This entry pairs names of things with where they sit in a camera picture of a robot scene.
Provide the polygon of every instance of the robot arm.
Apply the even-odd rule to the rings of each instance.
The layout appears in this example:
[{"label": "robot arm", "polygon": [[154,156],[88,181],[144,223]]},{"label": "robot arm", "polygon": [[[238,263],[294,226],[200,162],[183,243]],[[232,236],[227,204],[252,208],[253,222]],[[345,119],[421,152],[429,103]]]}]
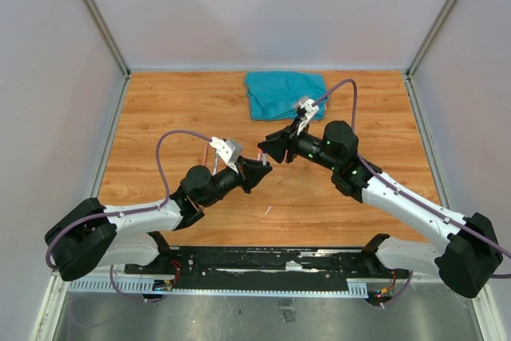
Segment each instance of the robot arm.
[{"label": "robot arm", "polygon": [[[227,164],[217,174],[212,175],[202,165],[194,166],[168,199],[147,204],[102,205],[97,198],[89,198],[51,228],[45,236],[49,246],[66,227],[84,221],[67,232],[51,251],[61,278],[76,280],[106,265],[152,263],[160,254],[155,232],[193,225],[204,216],[201,207],[215,204],[236,187],[250,193],[271,171],[269,164],[240,156],[241,147],[234,141],[213,137],[211,146]],[[87,219],[98,213],[103,215]]]},{"label": "robot arm", "polygon": [[[300,156],[331,170],[331,181],[343,195],[388,212],[430,241],[416,243],[379,234],[363,250],[368,262],[375,258],[389,269],[440,276],[458,294],[475,297],[502,262],[502,254],[461,231],[451,220],[465,223],[496,242],[489,219],[480,213],[465,217],[440,207],[400,185],[376,165],[368,164],[371,172],[358,154],[357,136],[345,121],[328,123],[320,139],[308,133],[308,123],[317,109],[313,101],[305,97],[295,109],[297,118],[286,128],[266,136],[258,144],[260,149],[278,163],[291,163]],[[406,195],[442,212],[446,218],[432,215]]]}]

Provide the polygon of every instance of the white wall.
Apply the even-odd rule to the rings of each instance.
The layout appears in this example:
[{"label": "white wall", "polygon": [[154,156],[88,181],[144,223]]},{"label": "white wall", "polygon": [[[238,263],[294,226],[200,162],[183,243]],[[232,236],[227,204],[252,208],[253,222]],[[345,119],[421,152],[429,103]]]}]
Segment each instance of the white wall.
[{"label": "white wall", "polygon": [[405,69],[445,0],[96,0],[134,69]]},{"label": "white wall", "polygon": [[[415,77],[454,208],[487,215],[508,249],[510,26],[511,0],[461,0]],[[493,288],[511,337],[511,280]]]},{"label": "white wall", "polygon": [[28,339],[43,236],[90,192],[121,85],[80,0],[0,0],[1,339]]}]

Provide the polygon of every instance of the blue cloth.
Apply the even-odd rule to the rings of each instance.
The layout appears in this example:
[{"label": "blue cloth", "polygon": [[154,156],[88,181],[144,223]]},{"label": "blue cloth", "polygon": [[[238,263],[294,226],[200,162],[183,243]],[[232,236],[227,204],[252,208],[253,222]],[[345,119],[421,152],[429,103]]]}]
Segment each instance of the blue cloth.
[{"label": "blue cloth", "polygon": [[[245,77],[250,118],[252,120],[294,119],[293,105],[307,95],[317,99],[326,91],[325,81],[319,73],[249,72]],[[314,120],[325,117],[325,105],[319,106]]]}]

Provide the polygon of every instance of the wooden tabletop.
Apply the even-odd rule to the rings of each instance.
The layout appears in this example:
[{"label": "wooden tabletop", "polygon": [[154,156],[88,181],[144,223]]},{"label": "wooden tabletop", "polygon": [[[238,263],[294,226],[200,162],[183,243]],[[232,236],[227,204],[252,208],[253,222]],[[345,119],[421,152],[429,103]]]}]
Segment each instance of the wooden tabletop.
[{"label": "wooden tabletop", "polygon": [[[401,74],[322,74],[327,88],[347,77],[358,83],[359,152],[406,187],[438,202]],[[127,205],[163,198],[155,145],[171,129],[235,139],[244,147],[243,156],[255,158],[256,144],[289,121],[251,121],[244,76],[241,72],[135,73],[100,202]],[[312,123],[309,132],[321,137],[328,121],[350,122],[351,102],[352,88],[345,85],[328,101],[326,118]],[[165,140],[161,156],[171,192],[188,169],[200,163],[203,149],[204,141],[184,134]],[[212,163],[210,151],[210,169]],[[380,232],[423,240],[391,215],[343,196],[331,183],[328,170],[300,158],[290,165],[273,165],[252,194],[237,188],[206,208],[206,216],[192,227],[166,232],[167,241],[173,245],[353,246],[364,245]]]}]

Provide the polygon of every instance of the wood surface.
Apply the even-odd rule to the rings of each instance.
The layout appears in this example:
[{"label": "wood surface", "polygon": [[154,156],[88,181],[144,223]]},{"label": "wood surface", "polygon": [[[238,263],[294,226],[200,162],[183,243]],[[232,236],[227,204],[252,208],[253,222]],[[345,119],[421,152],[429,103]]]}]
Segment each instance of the wood surface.
[{"label": "wood surface", "polygon": [[[408,188],[438,202],[401,74],[322,74],[327,88],[346,77],[358,83],[360,153]],[[155,145],[171,129],[236,139],[245,157],[256,158],[258,141],[288,121],[250,120],[244,76],[241,72],[135,73],[100,202],[127,205],[163,198]],[[313,123],[310,133],[321,137],[331,120],[350,122],[351,102],[351,85],[345,85],[328,101],[326,118]],[[204,141],[195,137],[176,134],[166,139],[161,155],[171,192],[188,169],[201,162],[203,150]],[[251,195],[238,188],[206,208],[206,217],[192,227],[164,235],[174,245],[355,246],[380,232],[403,240],[423,240],[391,215],[341,195],[330,176],[326,169],[300,158],[290,165],[274,164]]]}]

